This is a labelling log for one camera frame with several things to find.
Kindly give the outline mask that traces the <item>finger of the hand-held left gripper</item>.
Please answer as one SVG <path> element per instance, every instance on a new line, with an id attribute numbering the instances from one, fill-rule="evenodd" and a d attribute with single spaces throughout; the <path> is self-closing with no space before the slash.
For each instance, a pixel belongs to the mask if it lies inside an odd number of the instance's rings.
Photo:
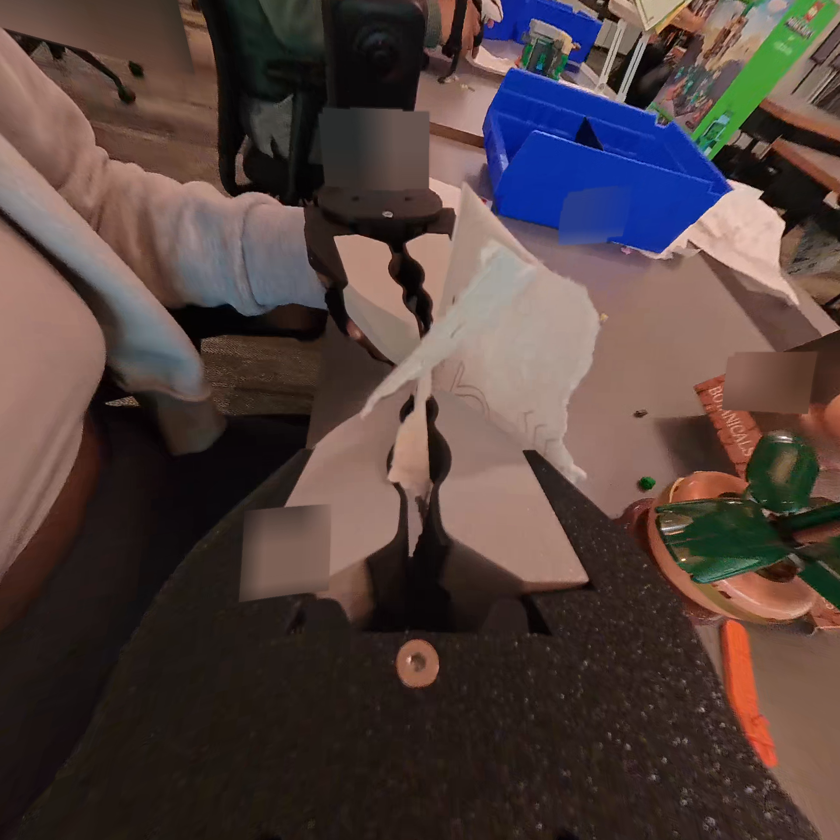
<path id="1" fill-rule="evenodd" d="M 343 301 L 350 319 L 379 354 L 402 363 L 420 337 L 403 289 L 389 270 L 389 246 L 363 236 L 339 236 L 338 252 L 348 280 Z"/>
<path id="2" fill-rule="evenodd" d="M 402 249 L 403 302 L 422 337 L 443 312 L 451 249 L 452 243 L 446 234 L 423 234 L 408 241 Z"/>

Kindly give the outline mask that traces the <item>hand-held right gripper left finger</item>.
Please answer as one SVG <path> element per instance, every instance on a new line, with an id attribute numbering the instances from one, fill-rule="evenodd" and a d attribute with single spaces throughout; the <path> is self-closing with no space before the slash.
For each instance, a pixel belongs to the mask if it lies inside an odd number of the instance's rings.
<path id="1" fill-rule="evenodd" d="M 406 498 L 388 479 L 388 457 L 409 394 L 393 394 L 353 415 L 311 450 L 287 507 L 329 508 L 329 570 L 317 596 L 367 624 L 399 587 L 410 533 Z"/>

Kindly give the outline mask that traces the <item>white paper bag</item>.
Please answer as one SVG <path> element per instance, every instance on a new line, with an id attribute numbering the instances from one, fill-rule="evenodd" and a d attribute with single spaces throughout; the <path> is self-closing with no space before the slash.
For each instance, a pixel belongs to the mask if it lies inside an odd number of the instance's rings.
<path id="1" fill-rule="evenodd" d="M 599 312 L 582 285 L 529 253 L 466 183 L 451 240 L 440 312 L 361 416 L 428 375 L 435 390 L 460 398 L 579 486 L 586 474 L 564 436 L 571 397 L 592 366 Z"/>

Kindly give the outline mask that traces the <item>person's left forearm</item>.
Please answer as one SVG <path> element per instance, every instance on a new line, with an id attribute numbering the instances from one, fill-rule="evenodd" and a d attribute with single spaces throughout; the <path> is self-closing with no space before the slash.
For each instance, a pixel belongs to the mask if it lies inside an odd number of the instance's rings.
<path id="1" fill-rule="evenodd" d="M 171 310 L 326 309 L 300 208 L 113 161 L 87 122 L 61 140 L 54 150 L 39 132 L 2 136 L 2 221 L 88 306 L 104 370 L 125 392 L 169 412 L 210 401 L 200 355 Z"/>

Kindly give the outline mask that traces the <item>grey desk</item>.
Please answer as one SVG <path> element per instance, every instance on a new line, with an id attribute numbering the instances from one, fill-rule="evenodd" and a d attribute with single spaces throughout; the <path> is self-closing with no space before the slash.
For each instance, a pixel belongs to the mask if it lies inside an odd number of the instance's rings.
<path id="1" fill-rule="evenodd" d="M 658 262 L 613 246 L 561 248 L 508 223 L 606 315 L 570 407 L 574 490 L 530 457 L 593 584 L 537 599 L 549 635 L 449 638 L 427 692 L 356 697 L 373 713 L 316 808 L 323 838 L 838 838 L 838 632 L 750 631 L 759 697 L 780 751 L 752 756 L 709 654 L 672 589 L 607 518 L 642 475 L 666 483 L 726 460 L 693 384 L 735 350 L 785 350 L 833 329 L 740 287 L 702 257 Z M 638 419 L 633 411 L 648 410 Z"/>

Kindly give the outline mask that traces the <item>person's left hand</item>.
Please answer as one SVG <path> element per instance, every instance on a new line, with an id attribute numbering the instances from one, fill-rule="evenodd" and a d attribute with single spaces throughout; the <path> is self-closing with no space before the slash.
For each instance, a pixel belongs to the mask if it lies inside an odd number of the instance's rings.
<path id="1" fill-rule="evenodd" d="M 335 325 L 333 316 L 327 310 L 307 308 L 299 304 L 290 304 L 275 308 L 256 319 L 258 329 L 268 335 L 281 338 L 294 338 L 300 341 L 314 341 L 320 338 L 329 323 Z M 360 327 L 351 319 L 344 321 L 342 334 L 357 343 L 373 360 L 393 366 L 381 351 L 376 349 Z"/>

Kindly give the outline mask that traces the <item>blue plastic bin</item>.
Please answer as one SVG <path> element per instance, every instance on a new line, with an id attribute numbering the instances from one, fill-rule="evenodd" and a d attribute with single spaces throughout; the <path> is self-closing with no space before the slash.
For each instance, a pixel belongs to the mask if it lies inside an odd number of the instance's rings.
<path id="1" fill-rule="evenodd" d="M 482 129 L 499 215 L 562 245 L 659 254 L 732 190 L 679 126 L 526 70 L 504 76 Z"/>
<path id="2" fill-rule="evenodd" d="M 521 42 L 530 22 L 538 19 L 572 37 L 578 48 L 571 51 L 570 63 L 576 65 L 586 60 L 603 26 L 594 14 L 559 1 L 502 1 L 501 9 L 501 21 L 485 28 L 487 39 Z"/>

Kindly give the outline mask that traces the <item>green toy brick model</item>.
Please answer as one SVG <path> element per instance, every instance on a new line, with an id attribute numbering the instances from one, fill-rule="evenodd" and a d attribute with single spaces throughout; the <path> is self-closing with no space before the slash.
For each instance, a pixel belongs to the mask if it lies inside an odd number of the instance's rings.
<path id="1" fill-rule="evenodd" d="M 516 67 L 559 81 L 571 56 L 581 44 L 566 31 L 538 18 L 530 20 L 522 36 L 522 50 Z"/>

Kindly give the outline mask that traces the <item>toy brick potted plant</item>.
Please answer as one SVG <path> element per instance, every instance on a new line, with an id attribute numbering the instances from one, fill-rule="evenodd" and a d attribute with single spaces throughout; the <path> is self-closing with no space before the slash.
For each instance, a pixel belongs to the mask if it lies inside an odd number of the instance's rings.
<path id="1" fill-rule="evenodd" d="M 744 475 L 697 471 L 618 521 L 695 620 L 838 631 L 838 478 L 803 437 L 766 434 Z"/>

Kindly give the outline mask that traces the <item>dark toy set box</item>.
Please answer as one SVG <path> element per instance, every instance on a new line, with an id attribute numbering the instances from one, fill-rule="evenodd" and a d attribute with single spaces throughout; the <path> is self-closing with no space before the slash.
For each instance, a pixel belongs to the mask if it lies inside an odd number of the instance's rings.
<path id="1" fill-rule="evenodd" d="M 804 438 L 821 470 L 838 478 L 838 331 L 790 350 L 737 352 L 724 374 L 695 391 L 739 474 L 762 436 L 785 431 Z"/>

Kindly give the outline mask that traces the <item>black chair base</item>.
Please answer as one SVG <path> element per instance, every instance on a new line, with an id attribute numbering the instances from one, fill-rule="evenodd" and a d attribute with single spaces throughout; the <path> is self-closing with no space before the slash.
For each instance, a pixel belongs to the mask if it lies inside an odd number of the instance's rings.
<path id="1" fill-rule="evenodd" d="M 62 61 L 66 53 L 71 53 L 84 61 L 89 67 L 100 72 L 104 77 L 110 79 L 114 84 L 119 99 L 121 102 L 131 105 L 135 103 L 136 95 L 134 91 L 127 86 L 121 77 L 115 73 L 109 66 L 104 64 L 98 56 L 93 55 L 90 51 L 78 47 L 63 45 L 57 42 L 48 41 L 43 38 L 34 37 L 31 35 L 22 34 L 11 29 L 6 29 L 6 33 L 17 43 L 18 46 L 26 53 L 27 56 L 32 56 L 36 50 L 45 46 L 54 61 Z"/>

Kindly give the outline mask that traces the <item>person's legs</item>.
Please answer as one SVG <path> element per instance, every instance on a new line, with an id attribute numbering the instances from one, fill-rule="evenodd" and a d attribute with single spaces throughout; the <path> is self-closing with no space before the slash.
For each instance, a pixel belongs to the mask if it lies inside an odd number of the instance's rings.
<path id="1" fill-rule="evenodd" d="M 138 407 L 95 405 L 101 467 L 76 534 L 24 614 L 2 630 L 2 838 L 109 714 L 190 552 L 297 456 L 307 414 L 227 416 L 210 448 L 173 455 Z"/>

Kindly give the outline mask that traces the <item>crumpled white paper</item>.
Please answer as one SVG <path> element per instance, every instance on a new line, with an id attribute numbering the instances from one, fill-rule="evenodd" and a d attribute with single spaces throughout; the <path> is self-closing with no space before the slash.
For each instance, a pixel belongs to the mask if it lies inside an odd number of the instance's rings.
<path id="1" fill-rule="evenodd" d="M 750 185 L 728 181 L 730 191 L 652 259 L 702 253 L 732 270 L 750 291 L 798 308 L 799 298 L 781 267 L 784 220 Z"/>

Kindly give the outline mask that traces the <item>person's torso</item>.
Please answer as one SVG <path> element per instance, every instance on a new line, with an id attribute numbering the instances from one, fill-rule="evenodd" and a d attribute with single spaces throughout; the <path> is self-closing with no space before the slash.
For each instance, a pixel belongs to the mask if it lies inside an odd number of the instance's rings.
<path id="1" fill-rule="evenodd" d="M 91 399 L 102 331 L 58 269 L 2 221 L 1 627 L 37 600 L 85 519 L 102 462 Z"/>

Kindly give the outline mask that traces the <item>brown wooden table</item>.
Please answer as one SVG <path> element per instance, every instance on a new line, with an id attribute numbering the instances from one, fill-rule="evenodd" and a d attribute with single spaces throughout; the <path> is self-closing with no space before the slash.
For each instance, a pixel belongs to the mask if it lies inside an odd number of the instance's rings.
<path id="1" fill-rule="evenodd" d="M 792 95 L 765 98 L 759 115 L 770 151 L 838 196 L 838 116 Z"/>

